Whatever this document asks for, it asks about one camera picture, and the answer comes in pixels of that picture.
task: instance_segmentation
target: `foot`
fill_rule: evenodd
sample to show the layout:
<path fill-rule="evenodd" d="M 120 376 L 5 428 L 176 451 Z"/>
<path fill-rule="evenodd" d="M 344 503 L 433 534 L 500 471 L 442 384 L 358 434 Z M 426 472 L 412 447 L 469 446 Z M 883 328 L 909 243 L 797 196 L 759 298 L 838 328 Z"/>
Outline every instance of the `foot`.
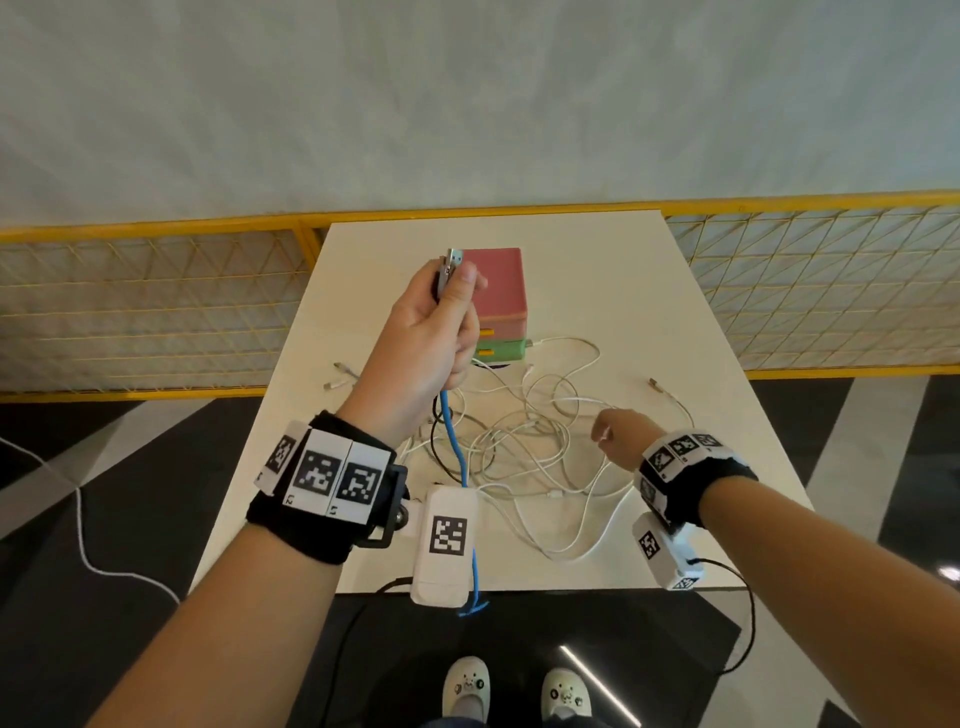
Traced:
<path fill-rule="evenodd" d="M 471 717 L 483 723 L 490 713 L 490 671 L 479 657 L 461 657 L 444 680 L 443 717 Z"/>
<path fill-rule="evenodd" d="M 540 717 L 591 716 L 590 695 L 580 675 L 566 667 L 554 667 L 543 678 L 540 690 Z"/>

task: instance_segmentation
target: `hand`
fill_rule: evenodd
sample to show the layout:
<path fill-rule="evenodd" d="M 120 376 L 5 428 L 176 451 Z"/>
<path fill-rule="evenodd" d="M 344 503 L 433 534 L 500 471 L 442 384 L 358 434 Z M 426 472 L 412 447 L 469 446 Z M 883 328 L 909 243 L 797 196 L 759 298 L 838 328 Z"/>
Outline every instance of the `hand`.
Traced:
<path fill-rule="evenodd" d="M 635 471 L 643 452 L 665 434 L 665 429 L 632 409 L 605 409 L 597 415 L 590 439 L 613 463 Z"/>
<path fill-rule="evenodd" d="M 337 416 L 391 448 L 426 419 L 442 389 L 467 378 L 480 337 L 473 292 L 487 279 L 466 261 L 444 288 L 440 303 L 431 286 L 440 268 L 436 258 L 410 280 L 394 303 L 360 380 Z"/>

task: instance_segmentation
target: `concrete wall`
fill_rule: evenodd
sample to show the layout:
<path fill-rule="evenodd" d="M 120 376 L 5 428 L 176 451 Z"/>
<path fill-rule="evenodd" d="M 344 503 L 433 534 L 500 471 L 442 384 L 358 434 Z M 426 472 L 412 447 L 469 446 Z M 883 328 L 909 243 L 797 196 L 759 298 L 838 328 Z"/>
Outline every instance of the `concrete wall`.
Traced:
<path fill-rule="evenodd" d="M 5 0 L 0 225 L 960 186 L 949 0 Z"/>

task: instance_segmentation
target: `gray floor stripe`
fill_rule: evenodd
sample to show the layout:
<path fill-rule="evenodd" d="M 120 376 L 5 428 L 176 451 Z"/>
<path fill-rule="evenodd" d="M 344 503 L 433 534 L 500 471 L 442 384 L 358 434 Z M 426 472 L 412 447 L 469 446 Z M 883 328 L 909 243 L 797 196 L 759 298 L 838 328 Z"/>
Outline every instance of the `gray floor stripe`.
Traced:
<path fill-rule="evenodd" d="M 814 508 L 876 540 L 924 399 L 927 377 L 857 379 L 810 478 Z M 749 621 L 744 594 L 701 594 L 738 624 Z M 739 644 L 734 653 L 743 648 Z M 744 666 L 721 678 L 702 726 L 816 728 L 830 699 L 846 706 L 761 603 L 756 644 Z"/>
<path fill-rule="evenodd" d="M 73 482 L 85 485 L 211 401 L 146 401 L 65 450 L 50 465 Z M 42 468 L 0 490 L 0 538 L 72 492 L 69 483 Z"/>

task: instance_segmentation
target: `table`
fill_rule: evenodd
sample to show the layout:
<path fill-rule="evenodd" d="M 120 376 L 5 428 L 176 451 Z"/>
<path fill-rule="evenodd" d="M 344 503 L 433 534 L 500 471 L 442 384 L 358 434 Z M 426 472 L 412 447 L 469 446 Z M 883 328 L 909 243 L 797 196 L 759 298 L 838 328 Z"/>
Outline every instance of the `table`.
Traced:
<path fill-rule="evenodd" d="M 349 223 L 334 225 L 324 242 L 210 533 L 194 586 L 243 524 L 255 492 L 253 479 L 279 434 L 290 420 L 309 421 L 321 409 L 335 410 L 346 398 L 347 387 L 324 390 L 325 382 L 342 376 L 333 362 L 362 367 L 391 304 L 422 263 L 449 247 L 514 246 L 523 251 L 528 336 L 535 340 L 580 336 L 602 350 L 601 360 L 574 378 L 583 395 L 645 411 L 668 429 L 685 426 L 679 409 L 645 384 L 651 376 L 691 410 L 698 426 L 731 444 L 765 483 L 810 507 L 803 485 L 658 212 Z M 528 361 L 538 372 L 567 371 L 589 359 L 588 348 L 574 341 L 547 342 L 528 352 Z M 516 382 L 522 365 L 503 371 Z M 494 384 L 492 375 L 478 370 L 465 387 Z M 488 423 L 517 406 L 508 392 L 468 394 L 468 398 L 470 414 Z M 454 407 L 456 402 L 451 397 Z M 595 468 L 600 457 L 587 433 L 584 421 L 568 456 L 571 469 L 581 473 Z M 444 481 L 421 452 L 414 453 L 408 465 L 414 496 L 424 493 L 429 483 Z M 604 482 L 612 487 L 626 477 L 611 468 Z M 583 497 L 527 500 L 521 506 L 524 516 L 542 542 L 565 544 L 576 533 Z M 582 552 L 597 539 L 616 501 L 593 500 L 582 542 L 570 554 Z M 502 517 L 481 502 L 476 549 L 485 591 L 657 586 L 631 536 L 631 525 L 646 510 L 636 492 L 616 511 L 599 546 L 582 561 L 567 564 L 550 561 L 522 543 Z M 702 557 L 730 562 L 706 531 L 698 529 L 691 543 Z M 405 532 L 397 534 L 386 551 L 355 549 L 338 591 L 372 592 L 391 579 L 411 574 L 415 552 L 416 538 Z M 712 568 L 698 584 L 698 588 L 735 586 L 740 586 L 735 577 Z"/>

